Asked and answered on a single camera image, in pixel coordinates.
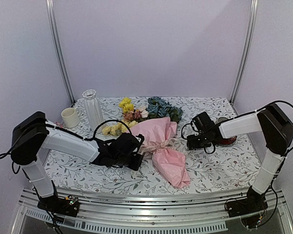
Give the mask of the cream printed ribbon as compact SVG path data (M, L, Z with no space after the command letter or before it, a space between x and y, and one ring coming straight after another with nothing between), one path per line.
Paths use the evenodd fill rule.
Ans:
M172 139L165 140L163 142L157 142L154 145L142 146L140 148L140 152L141 153L154 152L156 150L167 149L167 148L171 148L175 150L178 147L180 147L181 144L182 143L179 139L172 138Z

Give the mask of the pink flower bouquet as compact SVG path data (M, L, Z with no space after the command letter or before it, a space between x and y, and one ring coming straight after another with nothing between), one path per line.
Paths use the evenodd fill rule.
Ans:
M129 127L133 134L144 136L142 146L176 138L177 125L182 119L183 110L161 97L148 98L147 107L141 106L138 109L134 108L131 99L126 97L119 107L123 110L122 123L105 126L102 129L103 135L119 136L121 133L128 133ZM173 187L181 189L190 184L183 153L171 148L147 153L152 154L153 165Z

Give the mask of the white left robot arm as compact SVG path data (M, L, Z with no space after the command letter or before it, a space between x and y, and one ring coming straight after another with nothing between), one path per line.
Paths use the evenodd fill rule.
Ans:
M44 204L57 212L63 207L63 201L55 195L56 189L38 156L39 151L55 150L94 165L136 171L142 163L139 149L144 139L142 134L134 135L131 130L111 140L85 138L47 121L45 113L37 111L14 128L10 153L12 161L21 167L44 198Z

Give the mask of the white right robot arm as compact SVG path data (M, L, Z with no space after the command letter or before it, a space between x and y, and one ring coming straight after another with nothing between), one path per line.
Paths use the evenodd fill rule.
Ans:
M287 154L293 149L293 123L278 106L278 100L264 107L223 122L214 123L206 112L195 116L189 125L194 134L182 136L189 150L214 147L221 140L255 132L261 132L266 144L266 153L259 173L250 186L254 193L243 201L243 209L254 212L261 206L263 195L277 178Z

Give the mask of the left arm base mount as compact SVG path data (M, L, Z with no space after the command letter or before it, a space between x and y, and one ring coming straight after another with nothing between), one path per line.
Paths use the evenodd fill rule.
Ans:
M46 198L39 198L37 207L50 213L77 217L80 203L76 197L71 195L66 198L53 195Z

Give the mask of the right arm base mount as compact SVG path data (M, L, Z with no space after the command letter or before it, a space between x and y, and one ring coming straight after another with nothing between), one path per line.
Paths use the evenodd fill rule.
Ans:
M268 208L264 193L258 193L250 186L247 191L247 196L244 199L233 199L227 201L224 205L229 217L236 217L241 215L248 215L251 213L264 211Z

